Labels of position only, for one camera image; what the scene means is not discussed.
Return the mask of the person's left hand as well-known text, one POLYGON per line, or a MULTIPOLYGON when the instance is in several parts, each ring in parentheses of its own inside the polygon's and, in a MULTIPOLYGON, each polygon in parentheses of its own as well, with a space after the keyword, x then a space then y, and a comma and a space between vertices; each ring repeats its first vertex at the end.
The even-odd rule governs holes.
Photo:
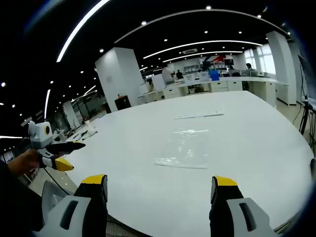
POLYGON ((28 149, 7 164, 10 172, 20 176, 29 170, 39 168, 39 153, 35 149, 28 149))

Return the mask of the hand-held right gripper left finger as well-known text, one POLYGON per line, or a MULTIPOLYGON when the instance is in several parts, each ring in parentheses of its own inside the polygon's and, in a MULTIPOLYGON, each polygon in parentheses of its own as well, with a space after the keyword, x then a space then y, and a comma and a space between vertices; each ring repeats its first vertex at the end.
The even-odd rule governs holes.
POLYGON ((85 178, 74 193, 66 194, 46 181, 42 191, 43 228, 34 237, 90 237, 107 227, 107 175, 85 178))

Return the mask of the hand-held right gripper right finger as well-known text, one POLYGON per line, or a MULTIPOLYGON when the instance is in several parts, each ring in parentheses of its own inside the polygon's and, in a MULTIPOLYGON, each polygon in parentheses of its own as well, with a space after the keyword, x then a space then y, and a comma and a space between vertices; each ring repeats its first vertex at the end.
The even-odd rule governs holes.
POLYGON ((268 214, 251 198, 244 198, 237 183, 221 176, 212 177, 212 237, 277 237, 270 226, 268 214))

